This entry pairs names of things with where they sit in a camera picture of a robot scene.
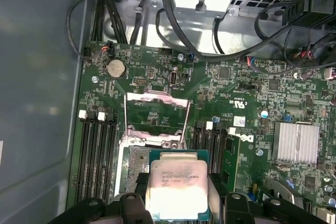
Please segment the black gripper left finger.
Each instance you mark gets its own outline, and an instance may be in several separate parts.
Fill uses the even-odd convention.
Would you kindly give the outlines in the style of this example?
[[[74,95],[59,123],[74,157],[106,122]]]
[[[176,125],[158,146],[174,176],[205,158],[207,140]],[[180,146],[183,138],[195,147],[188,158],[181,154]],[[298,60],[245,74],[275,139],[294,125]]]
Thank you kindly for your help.
[[[135,192],[123,194],[110,204],[98,198],[82,200],[50,223],[154,223],[143,201],[149,178],[149,173],[140,173]]]

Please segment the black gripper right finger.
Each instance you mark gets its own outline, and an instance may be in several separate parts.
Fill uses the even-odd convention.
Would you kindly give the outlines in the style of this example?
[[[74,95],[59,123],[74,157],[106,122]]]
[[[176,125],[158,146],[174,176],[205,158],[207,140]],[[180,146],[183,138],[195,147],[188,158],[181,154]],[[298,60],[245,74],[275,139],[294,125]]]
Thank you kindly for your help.
[[[229,192],[220,174],[208,175],[208,205],[215,223],[326,223],[284,198],[269,197],[260,206]]]

